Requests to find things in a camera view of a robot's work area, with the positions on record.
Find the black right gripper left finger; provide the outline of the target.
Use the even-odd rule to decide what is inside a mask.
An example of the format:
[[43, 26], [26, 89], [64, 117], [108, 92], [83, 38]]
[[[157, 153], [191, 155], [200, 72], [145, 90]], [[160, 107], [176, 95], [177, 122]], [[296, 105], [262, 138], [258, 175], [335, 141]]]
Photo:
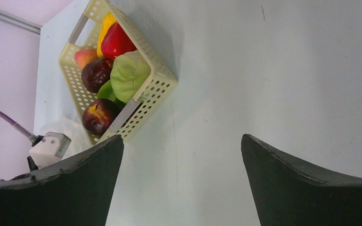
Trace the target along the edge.
[[0, 226], [103, 226], [124, 151], [120, 135], [50, 166], [0, 180]]

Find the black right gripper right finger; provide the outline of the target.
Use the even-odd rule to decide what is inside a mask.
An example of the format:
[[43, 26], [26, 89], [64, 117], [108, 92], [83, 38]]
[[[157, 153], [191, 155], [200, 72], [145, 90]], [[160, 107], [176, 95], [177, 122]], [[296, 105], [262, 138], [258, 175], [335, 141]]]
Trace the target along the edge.
[[335, 172], [245, 134], [241, 153], [263, 226], [362, 226], [362, 178]]

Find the dark red yellow apple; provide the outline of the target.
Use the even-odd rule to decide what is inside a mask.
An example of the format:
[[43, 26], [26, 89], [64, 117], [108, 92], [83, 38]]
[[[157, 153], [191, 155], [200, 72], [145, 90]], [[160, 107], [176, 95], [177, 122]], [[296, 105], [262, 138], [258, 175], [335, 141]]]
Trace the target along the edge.
[[82, 125], [87, 132], [101, 137], [110, 127], [121, 109], [113, 101], [100, 98], [91, 103], [82, 115]]

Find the green leaf vegetable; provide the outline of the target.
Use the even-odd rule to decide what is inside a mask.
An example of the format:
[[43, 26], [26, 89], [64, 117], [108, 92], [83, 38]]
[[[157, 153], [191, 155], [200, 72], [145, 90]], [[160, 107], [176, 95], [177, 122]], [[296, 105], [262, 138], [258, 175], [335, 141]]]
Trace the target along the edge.
[[121, 110], [126, 106], [126, 103], [120, 101], [114, 94], [111, 81], [108, 80], [105, 84], [102, 85], [97, 94], [98, 99], [108, 99], [114, 102]]

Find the green cabbage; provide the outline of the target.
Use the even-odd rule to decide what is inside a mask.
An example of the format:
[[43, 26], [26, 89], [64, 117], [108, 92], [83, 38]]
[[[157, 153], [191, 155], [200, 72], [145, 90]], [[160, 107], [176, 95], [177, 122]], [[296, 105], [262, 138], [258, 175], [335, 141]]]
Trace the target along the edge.
[[151, 73], [151, 68], [138, 51], [126, 52], [114, 60], [110, 82], [117, 99], [128, 103]]

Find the clear dotted zip bag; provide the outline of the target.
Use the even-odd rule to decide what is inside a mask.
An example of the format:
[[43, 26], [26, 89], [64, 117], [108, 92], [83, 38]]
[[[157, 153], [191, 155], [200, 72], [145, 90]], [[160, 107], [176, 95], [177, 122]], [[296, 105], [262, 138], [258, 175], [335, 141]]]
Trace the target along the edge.
[[71, 143], [62, 159], [69, 158], [92, 147], [81, 123], [66, 117], [61, 117], [58, 121], [49, 122], [39, 130], [41, 135], [45, 135], [47, 132], [63, 133], [71, 139]]

